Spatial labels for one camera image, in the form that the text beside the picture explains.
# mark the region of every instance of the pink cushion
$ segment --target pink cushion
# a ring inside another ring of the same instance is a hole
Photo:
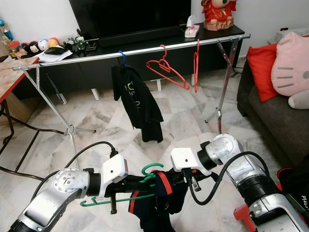
[[[309,38],[291,32],[278,43],[271,81],[284,96],[309,89]]]

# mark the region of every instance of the white tile floor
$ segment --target white tile floor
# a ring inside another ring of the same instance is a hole
[[[199,148],[199,144],[211,140],[217,133],[216,120],[209,124],[204,120],[217,107],[221,95],[225,71],[201,73],[198,92],[194,88],[184,90],[173,83],[162,81],[162,92],[157,92],[156,82],[147,85],[155,97],[164,122],[162,123],[163,142],[144,143],[139,129],[132,129],[129,118],[121,101],[114,101],[112,90],[101,90],[101,99],[96,101],[91,91],[68,94],[67,105],[57,103],[57,107],[67,120],[80,128],[96,129],[97,133],[79,132],[76,134],[77,149],[97,141],[109,141],[127,159],[129,172],[140,174],[142,167],[152,162],[171,168],[170,152],[174,147]],[[223,132],[235,136],[244,146],[260,154],[269,165],[271,174],[276,176],[280,168],[266,148],[260,134],[253,128],[247,118],[237,110],[236,95],[240,75],[230,80],[223,106]],[[36,110],[29,123],[35,127],[64,130],[65,127],[48,106]],[[15,124],[15,135],[3,154],[0,164],[15,169],[27,148],[34,131]],[[7,126],[0,127],[0,139],[9,134]],[[104,145],[96,146],[82,154],[74,166],[80,168],[94,167],[99,171],[109,157],[110,149]],[[61,169],[73,156],[72,147],[66,136],[54,133],[40,133],[30,150],[20,171],[38,176]],[[27,206],[38,185],[37,180],[18,177],[0,172],[0,231],[7,231],[21,211]],[[201,182],[200,199],[210,192],[213,182],[209,179]],[[128,194],[118,194],[117,198]],[[129,232],[140,231],[139,220],[127,212],[128,202],[119,203],[118,214],[110,215],[108,205],[83,208],[81,200],[71,203],[64,217],[60,219],[53,231],[68,232],[120,232],[124,228]],[[177,232],[239,232],[247,231],[242,222],[235,221],[233,211],[244,203],[230,180],[225,177],[213,200],[206,206],[195,204],[188,193],[183,210],[171,216],[171,222]]]

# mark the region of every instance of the red hanger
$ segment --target red hanger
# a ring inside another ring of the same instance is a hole
[[[156,74],[164,77],[165,79],[168,79],[169,81],[173,82],[174,84],[176,84],[176,85],[178,85],[178,86],[188,90],[190,88],[190,86],[186,82],[186,80],[176,70],[174,70],[172,67],[170,67],[169,63],[165,60],[165,57],[168,55],[168,52],[167,52],[165,46],[164,45],[160,45],[160,46],[164,48],[165,55],[159,61],[158,60],[150,60],[150,61],[148,61],[146,63],[147,68],[150,69],[151,71],[155,72]],[[159,65],[159,68],[167,71],[168,73],[170,73],[170,71],[173,71],[177,76],[179,76],[183,80],[183,85],[177,83],[176,81],[170,79],[167,76],[164,76],[163,74],[159,73],[157,70],[154,70],[152,67],[150,67],[150,63],[157,63]]]
[[[193,55],[195,93],[197,93],[197,82],[198,82],[198,57],[199,57],[199,39],[197,40],[197,51]]]

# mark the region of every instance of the white wall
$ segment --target white wall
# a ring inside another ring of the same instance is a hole
[[[201,0],[192,0],[192,14],[204,21]],[[239,0],[235,24],[250,39],[244,40],[240,55],[249,46],[262,46],[280,28],[309,27],[309,0]],[[58,37],[60,41],[76,36],[78,28],[69,0],[1,0],[0,18],[7,21],[20,42]]]
[[[200,2],[192,0],[191,12],[202,22]],[[234,23],[251,34],[250,39],[243,41],[240,56],[247,54],[249,46],[266,45],[267,39],[281,28],[309,27],[308,11],[309,0],[238,0]]]

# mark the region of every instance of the black t-shirt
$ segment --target black t-shirt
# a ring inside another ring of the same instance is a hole
[[[143,141],[161,142],[163,117],[139,73],[132,67],[113,66],[112,85],[115,101],[121,97],[132,126],[141,129]]]

